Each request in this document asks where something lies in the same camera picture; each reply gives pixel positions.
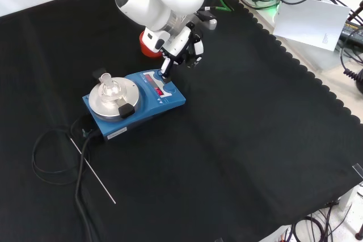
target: label sticker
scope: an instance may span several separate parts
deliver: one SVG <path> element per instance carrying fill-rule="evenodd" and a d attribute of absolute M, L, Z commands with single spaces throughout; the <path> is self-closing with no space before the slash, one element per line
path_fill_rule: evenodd
<path fill-rule="evenodd" d="M 107 139 L 110 140 L 111 138 L 120 135 L 121 133 L 124 133 L 125 131 L 127 131 L 127 127 L 124 127 L 114 133 L 111 133 L 110 135 L 107 136 Z"/>

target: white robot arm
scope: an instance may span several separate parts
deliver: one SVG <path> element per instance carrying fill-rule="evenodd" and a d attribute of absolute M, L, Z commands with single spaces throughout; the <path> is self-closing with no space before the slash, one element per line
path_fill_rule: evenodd
<path fill-rule="evenodd" d="M 173 63 L 180 56 L 193 52 L 197 61 L 203 54 L 200 37 L 190 22 L 204 0 L 115 0 L 118 8 L 130 19 L 146 27 L 143 43 L 153 52 L 163 51 L 165 62 L 161 73 L 167 78 Z"/>

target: black tablecloth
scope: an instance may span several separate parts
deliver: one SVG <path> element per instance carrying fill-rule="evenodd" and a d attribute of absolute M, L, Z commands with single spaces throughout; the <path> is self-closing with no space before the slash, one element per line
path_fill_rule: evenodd
<path fill-rule="evenodd" d="M 104 241 L 258 241 L 360 182 L 352 169 L 363 164 L 359 120 L 228 2 L 236 11 L 216 12 L 203 61 L 174 71 L 186 105 L 92 148 L 117 202 L 85 176 Z M 38 180 L 32 145 L 87 113 L 92 71 L 123 76 L 162 60 L 141 54 L 142 27 L 113 0 L 57 0 L 0 20 L 0 238 L 81 241 L 74 187 Z M 48 144 L 41 162 L 49 169 L 74 151 L 64 137 Z"/>

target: black cable bundle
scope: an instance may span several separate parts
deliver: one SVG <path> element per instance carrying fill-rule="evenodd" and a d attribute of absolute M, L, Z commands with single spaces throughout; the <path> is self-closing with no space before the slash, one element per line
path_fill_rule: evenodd
<path fill-rule="evenodd" d="M 91 139 L 101 135 L 100 130 L 95 129 L 95 130 L 92 130 L 91 132 L 89 132 L 88 134 L 83 133 L 83 137 L 85 138 L 85 141 L 82 145 L 79 166 L 74 165 L 72 167 L 65 168 L 65 169 L 58 170 L 58 171 L 46 171 L 46 170 L 41 169 L 36 163 L 36 155 L 38 153 L 39 144 L 50 133 L 56 132 L 56 133 L 65 134 L 67 136 L 67 138 L 70 141 L 72 141 L 72 143 L 75 146 L 77 146 L 76 143 L 74 142 L 74 140 L 75 140 L 74 127 L 78 121 L 79 120 L 76 120 L 70 128 L 66 127 L 66 126 L 58 126 L 56 128 L 46 131 L 45 133 L 43 133 L 41 136 L 38 137 L 38 139 L 35 141 L 35 144 L 33 146 L 33 151 L 32 151 L 32 169 L 34 171 L 34 174 L 40 180 L 42 180 L 48 184 L 64 186 L 64 185 L 70 185 L 70 184 L 76 183 L 75 192 L 74 192 L 75 203 L 76 203 L 77 209 L 81 215 L 83 224 L 85 225 L 88 241 L 92 242 L 93 239 L 92 239 L 92 232 L 91 232 L 91 220 L 90 220 L 90 218 L 88 218 L 85 205 L 81 199 L 80 188 L 81 188 L 82 176 L 86 171 L 85 169 L 83 169 L 84 160 L 85 160 L 85 158 L 88 158 L 88 161 L 90 161 L 90 153 L 86 152 L 88 143 Z"/>
<path fill-rule="evenodd" d="M 318 210 L 324 217 L 325 219 L 325 227 L 322 226 L 322 224 L 315 218 L 313 218 L 313 215 L 310 214 L 310 216 L 306 216 L 304 217 L 303 219 L 299 220 L 297 223 L 295 224 L 292 224 L 291 225 L 291 230 L 290 230 L 290 234 L 288 236 L 288 238 L 286 239 L 286 236 L 287 236 L 287 233 L 288 233 L 288 230 L 286 230 L 285 232 L 285 238 L 284 238 L 284 242 L 290 242 L 291 238 L 292 238 L 292 234 L 294 235 L 295 239 L 297 242 L 300 242 L 297 234 L 296 234 L 296 226 L 297 224 L 300 222 L 300 221 L 303 221 L 303 220 L 308 220 L 311 222 L 311 231 L 313 233 L 313 239 L 314 239 L 314 242 L 316 242 L 315 240 L 315 234 L 314 234 L 314 229 L 313 229 L 313 223 L 315 225 L 318 226 L 319 230 L 320 230 L 320 239 L 318 242 L 329 242 L 329 237 L 330 237 L 330 240 L 331 242 L 334 242 L 333 240 L 333 232 L 338 229 L 342 224 L 343 222 L 345 221 L 345 219 L 347 218 L 348 216 L 348 213 L 349 211 L 351 210 L 352 208 L 352 205 L 349 207 L 347 213 L 345 214 L 343 220 L 338 224 L 338 226 L 336 226 L 333 230 L 331 228 L 331 225 L 330 225 L 330 216 L 331 216 L 331 212 L 332 212 L 332 209 L 333 209 L 333 206 L 334 205 L 337 205 L 339 202 L 336 201 L 336 202 L 333 202 L 333 203 L 329 203 L 328 204 L 328 207 L 329 207 L 329 210 L 328 210 L 328 213 L 327 215 L 325 216 L 324 213 L 321 211 L 321 210 Z"/>

